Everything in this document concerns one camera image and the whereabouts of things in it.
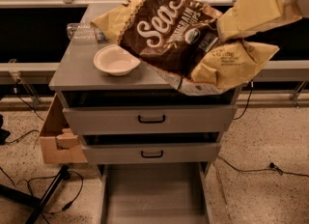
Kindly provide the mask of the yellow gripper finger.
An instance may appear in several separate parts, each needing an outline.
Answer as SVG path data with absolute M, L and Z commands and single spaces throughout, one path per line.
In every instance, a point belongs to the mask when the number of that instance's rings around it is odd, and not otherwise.
M 258 32 L 299 21 L 295 0 L 237 0 L 217 21 L 222 41 L 246 38 Z

